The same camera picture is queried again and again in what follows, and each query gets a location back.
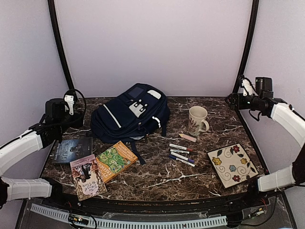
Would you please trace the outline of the orange 39-Storey Treehouse book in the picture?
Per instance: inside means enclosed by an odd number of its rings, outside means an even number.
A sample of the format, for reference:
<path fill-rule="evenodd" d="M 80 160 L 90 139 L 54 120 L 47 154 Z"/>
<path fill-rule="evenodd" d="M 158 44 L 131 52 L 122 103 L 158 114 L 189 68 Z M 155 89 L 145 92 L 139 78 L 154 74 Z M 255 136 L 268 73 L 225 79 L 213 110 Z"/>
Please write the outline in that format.
<path fill-rule="evenodd" d="M 138 157 L 122 142 L 114 144 L 96 157 L 104 183 L 115 178 L 138 160 Z"/>

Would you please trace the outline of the pink Taming of Shrew book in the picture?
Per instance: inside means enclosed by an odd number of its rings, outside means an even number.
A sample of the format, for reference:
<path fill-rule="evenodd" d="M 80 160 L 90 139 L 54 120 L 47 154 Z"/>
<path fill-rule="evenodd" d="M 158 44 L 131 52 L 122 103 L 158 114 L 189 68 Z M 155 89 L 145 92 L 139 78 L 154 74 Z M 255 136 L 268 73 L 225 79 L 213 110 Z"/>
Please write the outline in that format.
<path fill-rule="evenodd" d="M 79 201 L 107 192 L 94 154 L 70 162 Z"/>

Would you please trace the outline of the navy blue student backpack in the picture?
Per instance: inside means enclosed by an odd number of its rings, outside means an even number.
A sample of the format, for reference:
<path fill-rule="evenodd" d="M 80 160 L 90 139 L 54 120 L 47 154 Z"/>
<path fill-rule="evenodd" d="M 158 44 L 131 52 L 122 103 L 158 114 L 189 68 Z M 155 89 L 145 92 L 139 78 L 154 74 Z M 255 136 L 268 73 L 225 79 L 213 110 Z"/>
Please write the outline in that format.
<path fill-rule="evenodd" d="M 124 93 L 100 105 L 91 114 L 91 131 L 104 143 L 129 142 L 140 164 L 146 162 L 135 141 L 161 129 L 166 136 L 170 109 L 166 95 L 159 89 L 137 83 Z"/>

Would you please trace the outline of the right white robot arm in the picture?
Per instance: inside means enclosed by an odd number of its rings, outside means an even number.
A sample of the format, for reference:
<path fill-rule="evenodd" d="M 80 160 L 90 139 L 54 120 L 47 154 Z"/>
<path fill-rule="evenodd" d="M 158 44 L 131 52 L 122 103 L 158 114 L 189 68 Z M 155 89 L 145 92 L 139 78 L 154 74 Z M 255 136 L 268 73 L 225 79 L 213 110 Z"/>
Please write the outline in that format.
<path fill-rule="evenodd" d="M 243 203 L 253 207 L 261 200 L 261 192 L 305 185 L 305 119 L 291 104 L 274 97 L 271 78 L 256 77 L 255 83 L 251 83 L 240 75 L 235 86 L 226 98 L 232 109 L 257 111 L 252 116 L 255 120 L 260 116 L 270 118 L 260 124 L 261 131 L 254 130 L 271 172 L 257 178 L 244 195 Z"/>

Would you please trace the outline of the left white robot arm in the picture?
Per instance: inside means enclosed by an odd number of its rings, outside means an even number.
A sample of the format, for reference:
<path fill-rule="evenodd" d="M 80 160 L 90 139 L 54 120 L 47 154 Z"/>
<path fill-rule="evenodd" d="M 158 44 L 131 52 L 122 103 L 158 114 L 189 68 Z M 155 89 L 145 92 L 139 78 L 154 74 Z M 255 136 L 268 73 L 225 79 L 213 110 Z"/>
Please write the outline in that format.
<path fill-rule="evenodd" d="M 55 141 L 61 142 L 63 133 L 83 125 L 85 112 L 74 111 L 73 95 L 48 100 L 41 120 L 28 130 L 0 147 L 0 204 L 31 198 L 48 198 L 57 208 L 67 204 L 62 185 L 52 178 L 12 179 L 4 173 L 22 159 L 45 149 Z"/>

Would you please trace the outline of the dark Wuthering Heights book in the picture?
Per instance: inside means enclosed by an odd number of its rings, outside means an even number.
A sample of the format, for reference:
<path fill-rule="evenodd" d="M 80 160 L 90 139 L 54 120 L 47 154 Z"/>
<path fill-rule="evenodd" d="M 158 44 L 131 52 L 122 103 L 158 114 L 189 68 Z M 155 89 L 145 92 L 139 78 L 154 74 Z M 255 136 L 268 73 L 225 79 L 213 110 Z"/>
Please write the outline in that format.
<path fill-rule="evenodd" d="M 52 163 L 69 164 L 74 160 L 89 156 L 92 154 L 92 143 L 91 137 L 63 140 L 55 147 Z"/>

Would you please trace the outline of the cream floral ceramic mug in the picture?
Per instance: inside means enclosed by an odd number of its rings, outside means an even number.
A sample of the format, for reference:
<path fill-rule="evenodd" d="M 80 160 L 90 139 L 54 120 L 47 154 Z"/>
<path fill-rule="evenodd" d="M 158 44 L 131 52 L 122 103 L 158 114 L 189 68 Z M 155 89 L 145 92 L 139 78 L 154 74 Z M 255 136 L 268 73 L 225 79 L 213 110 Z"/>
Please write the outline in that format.
<path fill-rule="evenodd" d="M 188 132 L 192 136 L 207 132 L 210 125 L 207 122 L 208 112 L 204 107 L 193 106 L 189 109 Z"/>

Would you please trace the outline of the square floral ceramic plate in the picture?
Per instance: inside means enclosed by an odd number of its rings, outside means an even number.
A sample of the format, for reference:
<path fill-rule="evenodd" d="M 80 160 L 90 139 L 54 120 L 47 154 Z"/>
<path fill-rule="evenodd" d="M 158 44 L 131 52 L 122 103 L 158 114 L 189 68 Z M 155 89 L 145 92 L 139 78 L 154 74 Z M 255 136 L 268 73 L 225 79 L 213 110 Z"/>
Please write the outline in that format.
<path fill-rule="evenodd" d="M 207 153 L 224 188 L 230 188 L 259 175 L 257 168 L 240 144 Z"/>

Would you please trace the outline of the pink pencil-shaped eraser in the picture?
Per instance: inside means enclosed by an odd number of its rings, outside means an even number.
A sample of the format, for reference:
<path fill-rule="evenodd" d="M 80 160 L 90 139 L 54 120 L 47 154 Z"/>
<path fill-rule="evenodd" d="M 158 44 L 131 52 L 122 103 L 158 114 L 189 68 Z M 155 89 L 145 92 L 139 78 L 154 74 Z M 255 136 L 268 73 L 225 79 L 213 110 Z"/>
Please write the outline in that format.
<path fill-rule="evenodd" d="M 179 136 L 182 139 L 185 139 L 185 140 L 188 140 L 188 141 L 191 141 L 191 142 L 194 142 L 194 143 L 197 141 L 197 138 L 189 136 L 189 135 L 186 135 L 186 134 L 179 134 Z"/>

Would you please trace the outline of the purple-capped white marker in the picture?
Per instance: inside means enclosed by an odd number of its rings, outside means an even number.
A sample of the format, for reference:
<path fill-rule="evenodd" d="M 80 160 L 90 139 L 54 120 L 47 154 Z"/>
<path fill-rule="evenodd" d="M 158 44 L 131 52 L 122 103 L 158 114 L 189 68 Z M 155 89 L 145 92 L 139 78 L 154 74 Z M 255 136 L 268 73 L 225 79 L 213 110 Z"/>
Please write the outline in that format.
<path fill-rule="evenodd" d="M 180 159 L 182 159 L 182 160 L 185 160 L 185 161 L 187 161 L 187 162 L 194 163 L 193 160 L 191 160 L 191 159 L 189 159 L 189 158 L 187 158 L 187 157 L 185 157 L 185 156 L 182 156 L 182 155 L 180 155 L 180 154 L 178 154 L 178 153 L 171 152 L 171 155 L 175 156 L 176 158 L 180 158 Z"/>

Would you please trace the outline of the red-capped white marker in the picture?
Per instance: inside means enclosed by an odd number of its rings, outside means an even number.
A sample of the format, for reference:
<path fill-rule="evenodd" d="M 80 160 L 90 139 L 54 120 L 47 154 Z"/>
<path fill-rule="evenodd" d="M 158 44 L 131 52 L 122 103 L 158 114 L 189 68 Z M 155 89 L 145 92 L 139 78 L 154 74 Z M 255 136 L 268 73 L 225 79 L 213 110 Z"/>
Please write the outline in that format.
<path fill-rule="evenodd" d="M 175 148 L 175 149 L 184 150 L 184 151 L 188 151 L 188 152 L 193 152 L 193 149 L 187 148 L 187 147 L 185 147 L 185 146 L 179 146 L 179 145 L 175 145 L 175 144 L 169 144 L 169 147 L 173 147 L 173 148 Z"/>

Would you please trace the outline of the blue-capped white marker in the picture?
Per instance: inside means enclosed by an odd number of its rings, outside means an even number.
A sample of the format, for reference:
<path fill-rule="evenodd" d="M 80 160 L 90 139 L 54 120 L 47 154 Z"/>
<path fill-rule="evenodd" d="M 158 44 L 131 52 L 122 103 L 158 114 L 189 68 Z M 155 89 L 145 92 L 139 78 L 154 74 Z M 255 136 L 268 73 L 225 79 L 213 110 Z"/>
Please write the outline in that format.
<path fill-rule="evenodd" d="M 175 157 L 175 156 L 173 156 L 173 155 L 169 155 L 169 158 L 171 158 L 171 159 L 173 159 L 173 160 L 180 161 L 180 162 L 182 162 L 182 163 L 184 163 L 184 164 L 187 164 L 187 165 L 189 165 L 189 166 L 195 167 L 194 164 L 192 164 L 192 163 L 190 163 L 190 162 L 188 162 L 188 161 L 185 161 L 185 160 L 183 160 L 183 159 L 181 159 L 181 158 Z"/>

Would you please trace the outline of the black-capped white marker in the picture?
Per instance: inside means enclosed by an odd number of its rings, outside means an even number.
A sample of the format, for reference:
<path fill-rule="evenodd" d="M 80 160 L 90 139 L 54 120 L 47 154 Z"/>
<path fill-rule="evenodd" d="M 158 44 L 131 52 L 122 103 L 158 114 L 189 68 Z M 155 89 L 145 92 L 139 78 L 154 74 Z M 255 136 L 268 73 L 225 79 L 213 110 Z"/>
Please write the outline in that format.
<path fill-rule="evenodd" d="M 180 150 L 180 149 L 170 149 L 170 152 L 185 153 L 185 154 L 190 154 L 190 155 L 198 155 L 197 152 L 190 152 L 190 151 L 185 151 L 185 150 Z"/>

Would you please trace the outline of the right black frame post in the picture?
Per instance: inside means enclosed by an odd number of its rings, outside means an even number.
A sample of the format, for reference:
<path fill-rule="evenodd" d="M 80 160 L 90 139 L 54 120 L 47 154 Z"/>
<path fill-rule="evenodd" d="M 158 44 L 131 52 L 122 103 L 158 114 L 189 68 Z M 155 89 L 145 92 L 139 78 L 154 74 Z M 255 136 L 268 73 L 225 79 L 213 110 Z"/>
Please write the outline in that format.
<path fill-rule="evenodd" d="M 250 53 L 250 49 L 251 49 L 251 45 L 252 45 L 252 40 L 253 40 L 253 36 L 254 36 L 258 8 L 259 8 L 259 0 L 253 0 L 252 7 L 251 7 L 250 20 L 249 20 L 244 50 L 243 50 L 243 55 L 241 58 L 240 66 L 239 66 L 239 69 L 237 72 L 237 77 L 236 77 L 235 84 L 233 87 L 233 93 L 238 92 L 238 90 L 239 90 L 238 78 L 239 78 L 239 76 L 244 75 L 244 72 L 245 72 L 245 68 L 246 68 L 246 64 L 248 61 L 248 57 L 249 57 L 249 53 Z"/>

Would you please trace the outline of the black frame post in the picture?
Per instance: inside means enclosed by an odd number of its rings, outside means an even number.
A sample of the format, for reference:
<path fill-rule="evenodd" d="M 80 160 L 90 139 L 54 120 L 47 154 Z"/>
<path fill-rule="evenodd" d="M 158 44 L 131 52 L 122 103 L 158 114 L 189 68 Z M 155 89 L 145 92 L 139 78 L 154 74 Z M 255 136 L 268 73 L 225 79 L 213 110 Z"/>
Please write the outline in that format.
<path fill-rule="evenodd" d="M 48 9 L 49 9 L 49 15 L 53 30 L 53 36 L 55 39 L 55 44 L 57 47 L 58 56 L 61 62 L 61 67 L 64 73 L 64 77 L 67 83 L 67 86 L 69 89 L 74 89 L 74 84 L 72 81 L 71 73 L 68 67 L 68 62 L 66 59 L 62 39 L 61 39 L 61 32 L 59 28 L 58 18 L 57 18 L 57 12 L 55 7 L 55 1 L 54 0 L 47 0 L 48 3 Z"/>
<path fill-rule="evenodd" d="M 249 57 L 249 53 L 250 53 L 250 49 L 251 49 L 251 45 L 252 45 L 252 40 L 253 40 L 253 36 L 254 36 L 258 8 L 259 8 L 259 0 L 253 0 L 252 7 L 251 7 L 250 20 L 249 20 L 244 50 L 243 50 L 243 55 L 241 58 L 240 66 L 239 66 L 239 69 L 237 72 L 237 77 L 236 77 L 235 84 L 233 87 L 233 93 L 238 92 L 238 90 L 239 90 L 238 78 L 239 78 L 239 76 L 244 75 L 244 72 L 245 72 L 245 68 L 246 68 L 246 64 L 248 61 L 248 57 Z"/>

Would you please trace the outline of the left black frame post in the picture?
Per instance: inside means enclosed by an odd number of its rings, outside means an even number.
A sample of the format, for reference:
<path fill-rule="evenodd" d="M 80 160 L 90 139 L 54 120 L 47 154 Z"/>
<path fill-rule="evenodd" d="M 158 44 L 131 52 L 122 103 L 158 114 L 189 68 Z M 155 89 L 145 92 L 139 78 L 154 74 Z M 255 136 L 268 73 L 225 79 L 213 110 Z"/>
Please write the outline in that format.
<path fill-rule="evenodd" d="M 49 15 L 53 30 L 53 36 L 55 39 L 55 44 L 57 47 L 58 56 L 61 62 L 61 67 L 64 73 L 64 77 L 67 83 L 67 86 L 69 89 L 74 89 L 74 84 L 72 81 L 71 73 L 68 67 L 68 62 L 66 59 L 62 39 L 61 39 L 61 32 L 59 28 L 58 18 L 57 18 L 57 12 L 55 7 L 55 1 L 54 0 L 47 0 L 48 3 L 48 9 L 49 9 Z"/>

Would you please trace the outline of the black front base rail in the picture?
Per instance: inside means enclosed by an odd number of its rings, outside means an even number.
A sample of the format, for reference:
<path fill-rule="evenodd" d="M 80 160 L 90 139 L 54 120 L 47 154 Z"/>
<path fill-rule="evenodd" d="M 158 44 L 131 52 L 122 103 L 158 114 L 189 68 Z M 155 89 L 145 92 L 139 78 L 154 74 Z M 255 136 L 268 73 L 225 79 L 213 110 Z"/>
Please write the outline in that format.
<path fill-rule="evenodd" d="M 86 216 L 105 213 L 135 215 L 201 214 L 207 217 L 226 216 L 227 225 L 213 229 L 295 229 L 296 222 L 283 192 L 248 197 L 245 193 L 183 201 L 121 201 L 91 198 L 79 202 L 74 195 L 64 195 L 65 202 L 36 198 L 22 203 L 17 219 L 18 229 L 75 229 L 30 211 L 32 204 L 67 210 Z"/>

